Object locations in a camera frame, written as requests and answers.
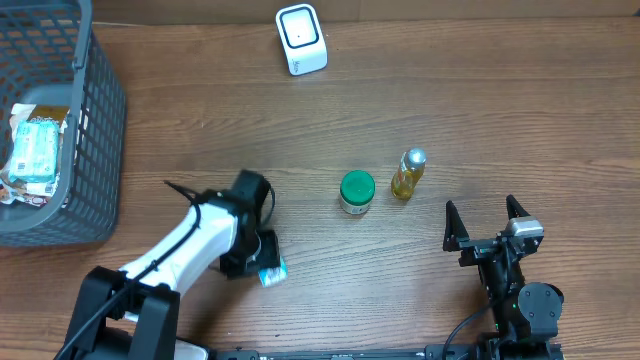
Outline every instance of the green lid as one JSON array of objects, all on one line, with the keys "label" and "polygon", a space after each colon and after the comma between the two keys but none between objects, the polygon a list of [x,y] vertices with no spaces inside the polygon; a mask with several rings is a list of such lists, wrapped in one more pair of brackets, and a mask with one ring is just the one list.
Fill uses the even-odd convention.
[{"label": "green lid", "polygon": [[376,183],[368,172],[354,170],[342,179],[340,195],[353,206],[362,206],[373,199]]}]

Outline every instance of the yellow liquid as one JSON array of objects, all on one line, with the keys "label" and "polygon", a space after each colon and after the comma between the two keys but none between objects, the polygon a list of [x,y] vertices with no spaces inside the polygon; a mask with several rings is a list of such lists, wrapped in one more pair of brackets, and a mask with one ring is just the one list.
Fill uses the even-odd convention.
[{"label": "yellow liquid", "polygon": [[413,195],[418,180],[424,174],[424,168],[417,170],[405,168],[403,171],[403,167],[403,165],[400,165],[398,171],[393,175],[393,179],[391,179],[391,193],[400,200],[409,200]]}]

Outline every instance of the silver bottle cap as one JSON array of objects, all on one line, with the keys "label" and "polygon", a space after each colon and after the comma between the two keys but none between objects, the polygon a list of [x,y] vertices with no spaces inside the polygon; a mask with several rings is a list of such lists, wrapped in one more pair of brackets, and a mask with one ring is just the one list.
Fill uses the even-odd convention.
[{"label": "silver bottle cap", "polygon": [[407,151],[407,163],[414,169],[419,169],[427,163],[427,153],[420,148],[413,148]]}]

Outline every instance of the jar with green lid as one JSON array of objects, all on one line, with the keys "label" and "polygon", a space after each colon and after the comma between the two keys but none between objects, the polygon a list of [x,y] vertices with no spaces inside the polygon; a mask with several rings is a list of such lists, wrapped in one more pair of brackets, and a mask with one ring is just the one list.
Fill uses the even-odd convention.
[{"label": "jar with green lid", "polygon": [[369,210],[375,193],[376,183],[368,172],[351,171],[340,184],[340,206],[351,215],[363,214]]}]

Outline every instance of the wooden table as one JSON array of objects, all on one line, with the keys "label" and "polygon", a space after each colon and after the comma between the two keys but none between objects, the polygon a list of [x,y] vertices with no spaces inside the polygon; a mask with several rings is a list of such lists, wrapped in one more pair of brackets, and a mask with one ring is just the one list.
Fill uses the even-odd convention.
[{"label": "wooden table", "polygon": [[[120,224],[104,244],[0,250],[0,359],[51,359],[79,285],[156,244],[187,203],[162,184],[275,187],[283,284],[205,273],[179,335],[259,351],[442,343],[486,303],[477,271],[441,249],[445,202],[473,237],[504,228],[514,194],[545,225],[529,282],[566,295],[567,358],[640,356],[640,22],[514,19],[324,24],[329,66],[287,74],[275,26],[97,31],[129,97]],[[400,155],[428,171],[407,204]],[[336,197],[369,171],[362,218]],[[115,325],[131,330],[130,325]],[[491,330],[487,316],[458,342]]]}]

